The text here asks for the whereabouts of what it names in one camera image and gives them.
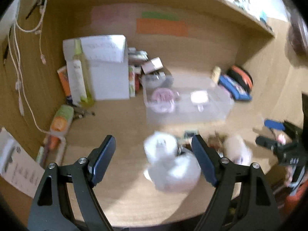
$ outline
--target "pink object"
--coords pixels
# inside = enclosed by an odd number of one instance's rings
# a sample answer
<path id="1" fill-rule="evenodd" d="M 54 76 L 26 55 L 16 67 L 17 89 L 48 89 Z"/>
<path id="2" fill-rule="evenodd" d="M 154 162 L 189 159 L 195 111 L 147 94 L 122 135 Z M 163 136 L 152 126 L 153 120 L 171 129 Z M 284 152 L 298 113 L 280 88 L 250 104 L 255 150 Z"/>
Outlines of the pink object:
<path id="1" fill-rule="evenodd" d="M 169 102 L 169 103 L 157 103 L 152 105 L 153 111 L 156 113 L 171 113 L 175 109 L 174 105 L 175 95 L 171 89 L 157 88 L 154 90 L 151 100 L 152 102 Z"/>
<path id="2" fill-rule="evenodd" d="M 282 145 L 286 144 L 285 136 L 283 134 L 278 135 L 277 141 L 280 142 Z"/>

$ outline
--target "paper sheet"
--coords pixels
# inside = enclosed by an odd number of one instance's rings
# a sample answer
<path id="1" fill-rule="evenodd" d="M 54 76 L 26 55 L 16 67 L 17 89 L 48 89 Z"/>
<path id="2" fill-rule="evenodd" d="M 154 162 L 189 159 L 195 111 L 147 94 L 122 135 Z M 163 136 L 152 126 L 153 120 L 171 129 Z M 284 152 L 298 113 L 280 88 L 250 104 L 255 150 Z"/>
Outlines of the paper sheet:
<path id="1" fill-rule="evenodd" d="M 123 35 L 83 37 L 81 45 L 89 65 L 92 96 L 96 101 L 129 99 L 128 51 Z M 73 103 L 80 93 L 73 66 L 74 39 L 63 41 L 67 74 Z"/>
<path id="2" fill-rule="evenodd" d="M 2 128 L 0 133 L 0 174 L 12 186 L 34 198 L 44 169 Z"/>

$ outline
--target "clear plastic container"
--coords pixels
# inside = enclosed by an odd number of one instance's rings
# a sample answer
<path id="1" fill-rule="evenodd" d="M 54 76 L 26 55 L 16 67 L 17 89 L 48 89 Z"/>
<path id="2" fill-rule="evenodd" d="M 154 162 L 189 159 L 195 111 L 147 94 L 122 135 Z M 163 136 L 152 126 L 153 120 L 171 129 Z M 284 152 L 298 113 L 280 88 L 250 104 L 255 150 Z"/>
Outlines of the clear plastic container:
<path id="1" fill-rule="evenodd" d="M 225 120 L 234 104 L 230 94 L 205 75 L 144 75 L 142 86 L 149 124 Z"/>

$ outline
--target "orange sticky note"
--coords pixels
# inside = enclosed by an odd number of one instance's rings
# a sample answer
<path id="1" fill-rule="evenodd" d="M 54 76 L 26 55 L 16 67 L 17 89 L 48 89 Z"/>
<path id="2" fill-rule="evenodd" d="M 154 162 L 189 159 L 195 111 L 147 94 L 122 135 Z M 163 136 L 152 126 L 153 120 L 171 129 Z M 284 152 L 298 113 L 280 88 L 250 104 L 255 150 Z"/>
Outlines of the orange sticky note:
<path id="1" fill-rule="evenodd" d="M 138 18 L 137 33 L 153 35 L 188 36 L 188 29 L 183 21 Z"/>

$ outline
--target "small bottle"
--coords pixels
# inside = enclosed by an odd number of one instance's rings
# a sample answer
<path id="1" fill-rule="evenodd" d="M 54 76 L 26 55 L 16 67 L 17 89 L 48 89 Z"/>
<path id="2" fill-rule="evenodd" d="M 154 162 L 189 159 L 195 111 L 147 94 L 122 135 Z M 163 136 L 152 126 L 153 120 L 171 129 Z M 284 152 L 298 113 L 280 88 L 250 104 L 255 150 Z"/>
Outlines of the small bottle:
<path id="1" fill-rule="evenodd" d="M 82 107 L 91 107 L 94 104 L 94 100 L 90 93 L 89 71 L 86 58 L 82 51 L 80 39 L 75 39 L 74 41 L 73 65 L 78 82 L 78 91 L 80 93 L 79 104 Z"/>

